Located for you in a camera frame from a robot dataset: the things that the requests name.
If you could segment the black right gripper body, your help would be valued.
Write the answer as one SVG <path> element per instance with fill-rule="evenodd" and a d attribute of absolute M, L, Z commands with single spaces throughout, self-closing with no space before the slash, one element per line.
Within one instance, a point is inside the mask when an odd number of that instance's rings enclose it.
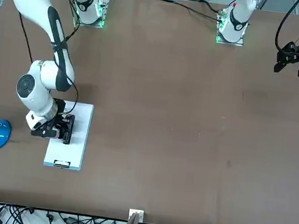
<path fill-rule="evenodd" d="M 50 134 L 64 135 L 67 127 L 66 114 L 63 114 L 65 102 L 62 99 L 55 99 L 57 112 L 52 120 L 49 121 L 48 132 Z"/>

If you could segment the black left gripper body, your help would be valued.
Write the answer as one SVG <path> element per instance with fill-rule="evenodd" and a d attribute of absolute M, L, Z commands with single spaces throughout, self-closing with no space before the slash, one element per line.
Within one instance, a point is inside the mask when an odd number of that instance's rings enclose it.
<path fill-rule="evenodd" d="M 289 63 L 299 62 L 299 45 L 297 46 L 295 43 L 290 43 L 287 59 Z"/>

